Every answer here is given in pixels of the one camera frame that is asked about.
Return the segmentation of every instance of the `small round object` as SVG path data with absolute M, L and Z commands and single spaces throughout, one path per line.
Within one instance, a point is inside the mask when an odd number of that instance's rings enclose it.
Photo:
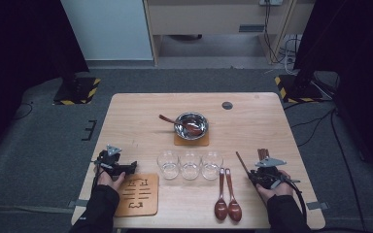
M 223 102 L 222 103 L 222 107 L 225 109 L 225 110 L 231 110 L 233 105 L 231 102 Z
M 176 121 L 182 123 L 182 124 L 194 124 L 196 127 L 201 129 L 202 133 L 199 135 L 193 135 L 187 131 L 185 127 L 183 127 L 180 124 L 174 124 L 175 132 L 177 132 L 178 136 L 180 136 L 183 139 L 187 140 L 196 140 L 199 138 L 202 138 L 208 131 L 208 120 L 204 116 L 202 116 L 199 113 L 193 113 L 188 112 L 181 114 L 177 117 Z

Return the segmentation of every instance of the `wooden spoon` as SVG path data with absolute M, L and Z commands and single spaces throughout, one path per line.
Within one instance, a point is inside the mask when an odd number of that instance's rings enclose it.
M 228 215 L 228 208 L 223 200 L 223 168 L 220 168 L 220 198 L 215 204 L 214 212 L 219 220 L 224 220 Z
M 190 135 L 198 136 L 198 135 L 202 134 L 202 130 L 195 124 L 175 121 L 175 120 L 170 119 L 168 117 L 165 117 L 163 115 L 159 115 L 159 118 L 161 118 L 165 121 L 168 121 L 170 123 L 179 124 L 179 125 L 183 126 Z
M 242 210 L 241 207 L 238 205 L 238 202 L 235 200 L 234 192 L 232 191 L 232 179 L 231 179 L 231 171 L 229 168 L 225 169 L 226 174 L 226 182 L 228 183 L 229 194 L 231 195 L 231 201 L 228 205 L 228 214 L 234 221 L 240 221 L 242 217 Z

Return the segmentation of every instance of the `white wall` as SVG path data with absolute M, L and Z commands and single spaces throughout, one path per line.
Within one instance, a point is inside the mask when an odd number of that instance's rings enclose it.
M 153 60 L 142 0 L 61 0 L 86 60 Z

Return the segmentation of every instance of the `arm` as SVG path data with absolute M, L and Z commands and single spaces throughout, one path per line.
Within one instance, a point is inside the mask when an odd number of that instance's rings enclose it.
M 256 190 L 268 211 L 271 233 L 312 232 L 292 197 L 293 189 L 286 183 L 280 183 L 274 189 L 265 189 L 256 185 Z
M 110 233 L 114 227 L 114 213 L 119 204 L 118 189 L 125 178 L 121 173 L 114 182 L 103 172 L 99 174 L 97 186 L 93 189 L 86 210 L 72 226 L 70 233 Z
M 312 232 L 291 195 L 274 195 L 267 202 L 271 233 Z

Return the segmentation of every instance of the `stainless steel bowl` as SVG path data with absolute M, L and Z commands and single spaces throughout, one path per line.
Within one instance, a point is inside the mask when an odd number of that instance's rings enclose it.
M 181 123 L 196 124 L 202 130 L 202 134 L 200 135 L 191 135 L 182 125 L 174 124 L 175 131 L 183 139 L 196 140 L 204 137 L 204 135 L 208 132 L 208 120 L 199 113 L 190 112 L 181 114 L 177 117 L 177 121 Z

